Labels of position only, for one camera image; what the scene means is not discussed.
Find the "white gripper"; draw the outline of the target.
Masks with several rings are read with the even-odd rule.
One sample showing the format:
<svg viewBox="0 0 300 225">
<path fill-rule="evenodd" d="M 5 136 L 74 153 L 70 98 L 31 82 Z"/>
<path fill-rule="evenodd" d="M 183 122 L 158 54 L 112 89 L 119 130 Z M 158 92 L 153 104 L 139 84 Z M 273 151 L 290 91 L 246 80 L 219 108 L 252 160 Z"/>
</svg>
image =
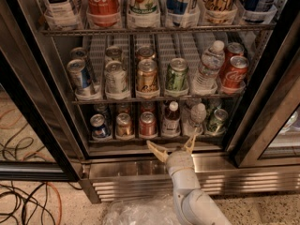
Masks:
<svg viewBox="0 0 300 225">
<path fill-rule="evenodd" d="M 166 163 L 166 167 L 169 174 L 174 174 L 184 169 L 194 169 L 193 158 L 191 153 L 194 150 L 196 134 L 193 134 L 184 144 L 183 150 L 177 150 L 168 155 L 165 147 L 159 146 L 149 140 L 146 141 L 148 149 L 157 157 L 157 159 L 163 163 Z"/>
</svg>

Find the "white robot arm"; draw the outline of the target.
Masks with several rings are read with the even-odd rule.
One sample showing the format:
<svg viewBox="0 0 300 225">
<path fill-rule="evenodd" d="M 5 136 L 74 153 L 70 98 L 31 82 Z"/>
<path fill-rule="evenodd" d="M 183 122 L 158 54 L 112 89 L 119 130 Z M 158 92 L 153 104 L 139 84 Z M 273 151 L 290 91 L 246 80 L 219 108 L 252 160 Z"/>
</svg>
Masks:
<svg viewBox="0 0 300 225">
<path fill-rule="evenodd" d="M 202 189 L 192 152 L 196 135 L 170 155 L 163 146 L 147 141 L 148 149 L 166 164 L 173 184 L 173 206 L 181 225 L 232 225 L 218 205 Z"/>
</svg>

